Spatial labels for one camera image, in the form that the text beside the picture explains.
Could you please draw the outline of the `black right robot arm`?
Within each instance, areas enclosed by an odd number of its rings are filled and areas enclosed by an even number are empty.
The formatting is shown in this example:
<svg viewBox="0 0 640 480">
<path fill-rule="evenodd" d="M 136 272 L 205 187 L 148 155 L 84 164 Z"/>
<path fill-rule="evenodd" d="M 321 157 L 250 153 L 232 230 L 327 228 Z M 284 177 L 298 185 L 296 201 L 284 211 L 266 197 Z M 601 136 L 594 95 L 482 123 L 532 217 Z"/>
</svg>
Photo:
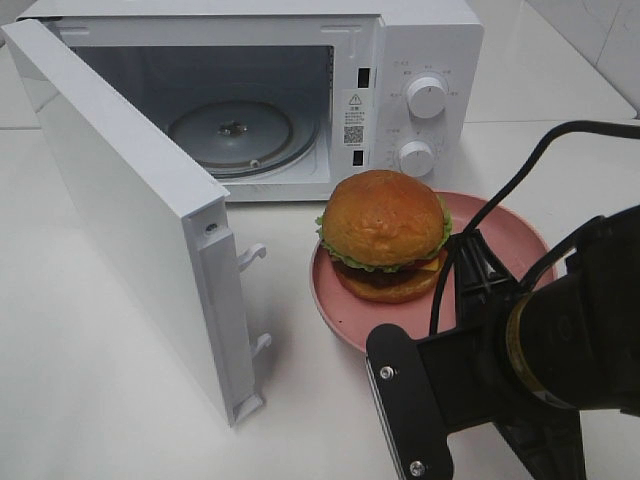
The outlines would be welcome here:
<svg viewBox="0 0 640 480">
<path fill-rule="evenodd" d="M 639 412 L 639 211 L 580 226 L 516 279 L 479 233 L 455 262 L 494 425 L 536 479 L 586 475 L 579 415 Z"/>
</svg>

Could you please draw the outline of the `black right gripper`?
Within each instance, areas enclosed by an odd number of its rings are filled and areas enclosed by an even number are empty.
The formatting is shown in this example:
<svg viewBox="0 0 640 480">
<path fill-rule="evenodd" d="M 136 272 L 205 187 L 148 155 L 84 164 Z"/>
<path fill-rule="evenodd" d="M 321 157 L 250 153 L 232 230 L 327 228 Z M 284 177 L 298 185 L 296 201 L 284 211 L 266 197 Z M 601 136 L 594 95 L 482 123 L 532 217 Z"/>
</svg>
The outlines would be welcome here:
<svg viewBox="0 0 640 480">
<path fill-rule="evenodd" d="M 523 294 L 518 280 L 491 250 L 480 230 L 452 237 L 455 340 L 452 428 L 492 423 L 535 479 L 586 477 L 576 409 L 537 397 L 517 376 L 508 356 L 509 299 Z"/>
</svg>

